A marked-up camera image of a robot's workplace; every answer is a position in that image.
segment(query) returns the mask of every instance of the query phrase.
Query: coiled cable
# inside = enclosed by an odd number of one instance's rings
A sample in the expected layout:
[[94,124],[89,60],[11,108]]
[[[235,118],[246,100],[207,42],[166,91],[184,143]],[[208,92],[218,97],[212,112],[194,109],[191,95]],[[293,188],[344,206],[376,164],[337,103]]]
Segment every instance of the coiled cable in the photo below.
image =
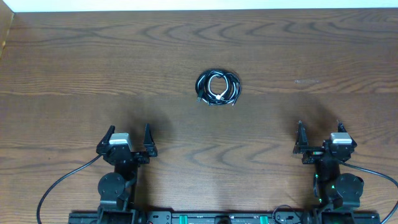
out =
[[[216,78],[223,78],[226,83],[226,89],[221,94],[213,93],[210,84],[211,80]],[[195,90],[198,94],[197,101],[203,100],[210,105],[225,105],[232,103],[235,105],[236,100],[241,94],[241,82],[235,74],[226,70],[207,70],[203,72],[196,84]]]

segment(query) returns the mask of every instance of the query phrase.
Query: wire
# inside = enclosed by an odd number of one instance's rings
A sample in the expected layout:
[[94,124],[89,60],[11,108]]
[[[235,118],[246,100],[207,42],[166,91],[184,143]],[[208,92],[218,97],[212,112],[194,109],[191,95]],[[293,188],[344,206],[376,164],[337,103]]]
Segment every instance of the wire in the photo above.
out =
[[69,172],[68,174],[65,174],[63,177],[59,178],[57,181],[55,181],[55,183],[53,185],[51,185],[51,187],[44,193],[42,199],[40,200],[38,206],[37,206],[37,211],[36,211],[36,218],[37,218],[37,223],[38,224],[42,224],[42,221],[40,219],[40,209],[42,208],[42,204],[44,202],[44,199],[46,198],[46,196],[50,193],[50,191],[57,185],[59,184],[63,179],[69,177],[72,174],[75,174],[79,171],[81,171],[82,169],[92,165],[92,163],[94,163],[95,161],[97,161],[97,159],[99,159],[102,155],[98,155],[96,156],[93,160],[89,161],[88,163],[86,163],[85,165]]
[[297,216],[297,218],[298,218],[299,220],[301,220],[301,216],[298,215],[297,212],[296,212],[290,205],[279,205],[279,206],[276,207],[275,210],[272,212],[272,218],[275,220],[275,222],[277,222],[276,219],[275,219],[275,212],[276,212],[276,210],[278,210],[278,209],[281,208],[281,207],[289,207],[289,208],[294,212],[294,214]]
[[[354,166],[354,165],[351,165],[351,164],[347,164],[345,162],[341,162],[341,161],[338,161],[338,162],[341,165],[343,165],[343,166],[350,167],[350,168],[353,168],[353,169],[357,169],[357,170],[360,170],[360,171],[363,171],[363,172],[368,172],[370,174],[378,175],[378,176],[383,177],[383,178],[385,178],[387,180],[390,180],[398,188],[398,182],[396,180],[394,180],[392,177],[389,177],[389,176],[387,176],[385,174],[382,174],[382,173],[379,173],[379,172],[376,172],[376,171],[373,171],[373,170],[369,170],[369,169],[365,169],[365,168],[362,168],[362,167],[359,167],[359,166]],[[391,216],[394,214],[394,212],[396,212],[397,208],[398,208],[398,201],[397,201],[396,205],[394,206],[394,208],[392,208],[391,212],[383,219],[382,222],[380,222],[380,224],[385,224],[388,221],[388,219],[391,218]]]
[[[222,94],[213,93],[210,88],[211,80],[214,77],[225,80],[226,89]],[[234,105],[241,94],[241,89],[241,82],[238,76],[226,70],[207,70],[199,76],[195,84],[195,90],[198,94],[197,101],[203,100],[209,106],[228,103]]]

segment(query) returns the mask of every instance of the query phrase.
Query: wooden table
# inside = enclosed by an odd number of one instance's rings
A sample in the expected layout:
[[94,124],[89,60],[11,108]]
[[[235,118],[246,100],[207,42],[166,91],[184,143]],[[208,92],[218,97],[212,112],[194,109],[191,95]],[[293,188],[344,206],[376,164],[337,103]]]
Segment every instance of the wooden table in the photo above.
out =
[[[159,156],[141,167],[137,203],[179,210],[308,208],[313,166],[292,155],[344,122],[351,164],[398,179],[398,10],[255,10],[16,14],[0,61],[0,222],[35,223],[59,177],[96,156],[109,125]],[[235,71],[235,106],[196,102],[208,68]],[[214,84],[221,90],[222,82]],[[360,210],[387,215],[387,180],[365,181]],[[44,223],[96,210],[102,159],[56,186]],[[398,215],[392,218],[398,222]]]

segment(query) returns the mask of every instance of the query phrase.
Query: white wall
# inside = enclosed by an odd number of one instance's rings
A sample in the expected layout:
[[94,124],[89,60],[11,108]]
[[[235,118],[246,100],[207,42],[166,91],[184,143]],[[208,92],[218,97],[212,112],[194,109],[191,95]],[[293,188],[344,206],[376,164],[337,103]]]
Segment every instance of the white wall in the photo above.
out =
[[4,0],[14,12],[398,7],[398,0]]

